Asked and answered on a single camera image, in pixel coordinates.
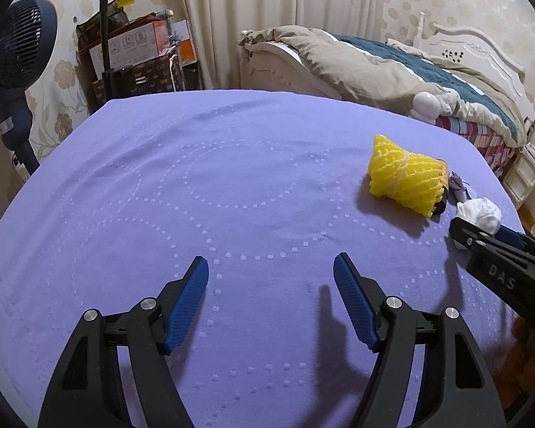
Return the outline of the purple table cloth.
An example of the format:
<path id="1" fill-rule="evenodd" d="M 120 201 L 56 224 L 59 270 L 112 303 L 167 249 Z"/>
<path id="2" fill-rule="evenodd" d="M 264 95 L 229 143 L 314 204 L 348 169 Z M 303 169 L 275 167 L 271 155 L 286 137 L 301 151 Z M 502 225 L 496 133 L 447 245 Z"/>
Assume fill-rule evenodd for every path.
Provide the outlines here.
<path id="1" fill-rule="evenodd" d="M 82 313 L 130 309 L 209 262 L 209 284 L 168 367 L 199 427 L 344 427 L 375 357 L 332 277 L 361 274 L 418 310 L 457 308 L 491 366 L 514 318 L 465 272 L 455 209 L 424 218 L 375 198 L 373 140 L 439 158 L 521 227 L 464 138 L 325 98 L 201 91 L 109 102 L 40 165 L 0 221 L 0 358 L 38 412 Z"/>

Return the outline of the blue beige quilt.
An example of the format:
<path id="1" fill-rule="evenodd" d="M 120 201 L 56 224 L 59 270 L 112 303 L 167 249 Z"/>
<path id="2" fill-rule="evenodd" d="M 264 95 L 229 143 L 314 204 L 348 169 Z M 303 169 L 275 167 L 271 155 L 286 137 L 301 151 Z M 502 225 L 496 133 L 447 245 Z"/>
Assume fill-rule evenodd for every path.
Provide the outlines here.
<path id="1" fill-rule="evenodd" d="M 489 128 L 510 148 L 526 144 L 535 117 L 485 73 L 395 40 L 287 25 L 244 31 L 239 46 L 246 89 L 334 98 L 430 124 L 449 117 Z"/>

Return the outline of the white tissue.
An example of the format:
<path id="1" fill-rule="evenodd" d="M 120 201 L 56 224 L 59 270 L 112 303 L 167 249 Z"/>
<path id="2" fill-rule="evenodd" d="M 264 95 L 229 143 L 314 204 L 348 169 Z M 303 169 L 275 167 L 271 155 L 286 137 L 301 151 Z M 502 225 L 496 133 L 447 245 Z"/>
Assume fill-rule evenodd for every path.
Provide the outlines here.
<path id="1" fill-rule="evenodd" d="M 458 202 L 456 216 L 471 223 L 489 235 L 496 235 L 501 228 L 500 208 L 487 197 Z"/>

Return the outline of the yellow tube black cap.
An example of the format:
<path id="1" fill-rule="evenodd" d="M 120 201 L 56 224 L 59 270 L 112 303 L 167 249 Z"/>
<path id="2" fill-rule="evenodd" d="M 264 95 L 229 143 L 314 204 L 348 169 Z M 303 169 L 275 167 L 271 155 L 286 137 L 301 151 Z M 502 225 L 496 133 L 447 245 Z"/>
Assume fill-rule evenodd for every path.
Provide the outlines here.
<path id="1" fill-rule="evenodd" d="M 442 197 L 438 202 L 435 203 L 433 207 L 433 216 L 441 215 L 445 212 L 445 209 L 447 208 L 448 192 L 448 187 L 443 187 Z"/>

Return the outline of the beige pleated curtain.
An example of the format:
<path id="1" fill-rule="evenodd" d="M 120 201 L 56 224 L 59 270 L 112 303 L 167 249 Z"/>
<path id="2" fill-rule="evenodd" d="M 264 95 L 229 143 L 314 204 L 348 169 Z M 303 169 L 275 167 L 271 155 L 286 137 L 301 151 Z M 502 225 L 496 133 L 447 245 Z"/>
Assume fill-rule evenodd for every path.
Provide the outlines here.
<path id="1" fill-rule="evenodd" d="M 189 22 L 208 89 L 239 87 L 243 30 L 283 25 L 378 39 L 383 0 L 179 0 Z"/>

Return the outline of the purple paper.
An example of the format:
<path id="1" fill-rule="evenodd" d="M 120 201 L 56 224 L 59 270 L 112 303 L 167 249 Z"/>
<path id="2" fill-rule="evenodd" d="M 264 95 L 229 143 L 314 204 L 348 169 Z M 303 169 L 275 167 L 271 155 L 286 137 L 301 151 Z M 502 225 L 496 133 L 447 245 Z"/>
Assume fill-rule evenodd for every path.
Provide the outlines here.
<path id="1" fill-rule="evenodd" d="M 455 172 L 450 173 L 448 185 L 457 202 L 465 203 L 477 198 L 477 192 Z"/>

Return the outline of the white orange small box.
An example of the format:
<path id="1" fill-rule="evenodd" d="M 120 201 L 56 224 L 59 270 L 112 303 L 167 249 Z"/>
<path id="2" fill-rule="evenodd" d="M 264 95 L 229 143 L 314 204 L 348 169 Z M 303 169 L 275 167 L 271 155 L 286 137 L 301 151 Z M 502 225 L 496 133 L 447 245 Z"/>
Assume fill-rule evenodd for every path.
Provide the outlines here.
<path id="1" fill-rule="evenodd" d="M 188 21 L 182 19 L 172 25 L 172 35 L 179 42 L 179 56 L 182 65 L 194 64 L 198 61 Z"/>

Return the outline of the white plastic drawer unit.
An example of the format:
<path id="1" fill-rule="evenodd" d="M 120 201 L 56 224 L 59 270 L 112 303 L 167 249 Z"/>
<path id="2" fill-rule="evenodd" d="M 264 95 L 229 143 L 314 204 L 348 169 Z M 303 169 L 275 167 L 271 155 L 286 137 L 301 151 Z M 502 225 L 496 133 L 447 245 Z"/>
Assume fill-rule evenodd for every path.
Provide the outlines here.
<path id="1" fill-rule="evenodd" d="M 504 177 L 504 189 L 517 210 L 535 187 L 535 145 L 527 143 Z"/>

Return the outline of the yellow foam fruit net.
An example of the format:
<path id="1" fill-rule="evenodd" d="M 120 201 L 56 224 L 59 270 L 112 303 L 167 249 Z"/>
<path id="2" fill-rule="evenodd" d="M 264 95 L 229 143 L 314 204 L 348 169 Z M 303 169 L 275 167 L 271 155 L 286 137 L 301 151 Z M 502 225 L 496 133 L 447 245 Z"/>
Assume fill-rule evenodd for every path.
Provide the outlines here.
<path id="1" fill-rule="evenodd" d="M 449 190 L 443 160 L 409 152 L 382 134 L 374 137 L 367 173 L 373 196 L 392 199 L 424 218 L 433 218 L 443 187 Z"/>

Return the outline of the plaid bed sheet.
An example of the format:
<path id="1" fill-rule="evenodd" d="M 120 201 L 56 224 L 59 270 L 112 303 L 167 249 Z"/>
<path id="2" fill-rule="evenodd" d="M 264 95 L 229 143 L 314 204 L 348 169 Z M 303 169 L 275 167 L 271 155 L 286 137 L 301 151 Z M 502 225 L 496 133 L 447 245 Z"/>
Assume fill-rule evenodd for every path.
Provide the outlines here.
<path id="1" fill-rule="evenodd" d="M 469 141 L 481 153 L 492 171 L 501 176 L 505 168 L 515 156 L 515 150 L 505 144 L 497 132 L 485 125 L 466 122 L 456 118 L 440 116 L 436 119 L 435 125 L 444 128 L 449 132 L 460 135 Z"/>

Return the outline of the cardboard box with labels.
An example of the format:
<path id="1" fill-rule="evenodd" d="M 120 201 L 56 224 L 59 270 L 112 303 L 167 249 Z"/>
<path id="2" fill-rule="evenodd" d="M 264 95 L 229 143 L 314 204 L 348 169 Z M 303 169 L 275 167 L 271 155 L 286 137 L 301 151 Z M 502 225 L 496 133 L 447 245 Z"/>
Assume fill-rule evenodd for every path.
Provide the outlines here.
<path id="1" fill-rule="evenodd" d="M 108 42 L 110 66 L 120 70 L 159 56 L 170 47 L 168 24 L 160 19 L 115 35 Z"/>

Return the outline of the dark blue standing fan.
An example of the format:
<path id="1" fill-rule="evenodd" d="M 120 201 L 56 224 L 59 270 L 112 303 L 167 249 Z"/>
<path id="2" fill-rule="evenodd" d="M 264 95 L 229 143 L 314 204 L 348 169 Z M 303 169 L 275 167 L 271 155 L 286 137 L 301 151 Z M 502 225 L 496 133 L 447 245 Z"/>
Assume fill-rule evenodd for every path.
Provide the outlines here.
<path id="1" fill-rule="evenodd" d="M 57 30 L 57 11 L 48 0 L 18 0 L 0 20 L 1 141 L 30 174 L 39 162 L 30 143 L 34 116 L 26 91 L 45 71 Z"/>

